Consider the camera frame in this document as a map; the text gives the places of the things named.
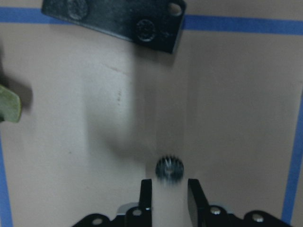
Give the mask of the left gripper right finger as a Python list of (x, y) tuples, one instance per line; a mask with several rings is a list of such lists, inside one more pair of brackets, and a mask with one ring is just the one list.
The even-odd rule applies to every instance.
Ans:
[(194, 227), (228, 227), (229, 218), (224, 208), (210, 205), (200, 182), (188, 179), (187, 206)]

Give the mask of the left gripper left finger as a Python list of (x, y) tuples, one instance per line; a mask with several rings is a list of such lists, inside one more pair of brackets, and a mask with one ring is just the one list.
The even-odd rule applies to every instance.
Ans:
[(125, 227), (152, 226), (152, 180), (141, 181), (138, 205), (131, 207), (125, 214)]

